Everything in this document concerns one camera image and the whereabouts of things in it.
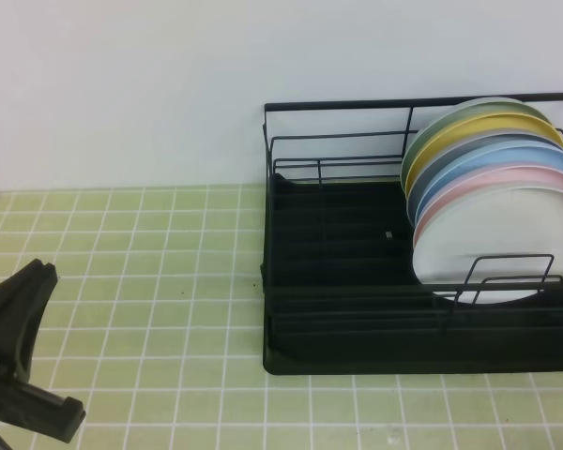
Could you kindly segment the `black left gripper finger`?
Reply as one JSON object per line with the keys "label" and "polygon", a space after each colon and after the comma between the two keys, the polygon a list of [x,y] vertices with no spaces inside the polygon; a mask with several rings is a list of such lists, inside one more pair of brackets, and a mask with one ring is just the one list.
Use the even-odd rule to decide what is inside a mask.
{"label": "black left gripper finger", "polygon": [[38,329],[57,282],[55,266],[34,259],[0,283],[0,377],[30,378]]}

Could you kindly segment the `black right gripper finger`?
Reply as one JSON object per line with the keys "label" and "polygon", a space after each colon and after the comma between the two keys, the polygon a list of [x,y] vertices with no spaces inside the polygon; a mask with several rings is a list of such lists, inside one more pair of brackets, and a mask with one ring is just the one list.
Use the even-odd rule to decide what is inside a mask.
{"label": "black right gripper finger", "polygon": [[[70,443],[85,418],[83,403],[32,384],[0,378],[0,422]],[[0,443],[6,441],[0,436]]]}

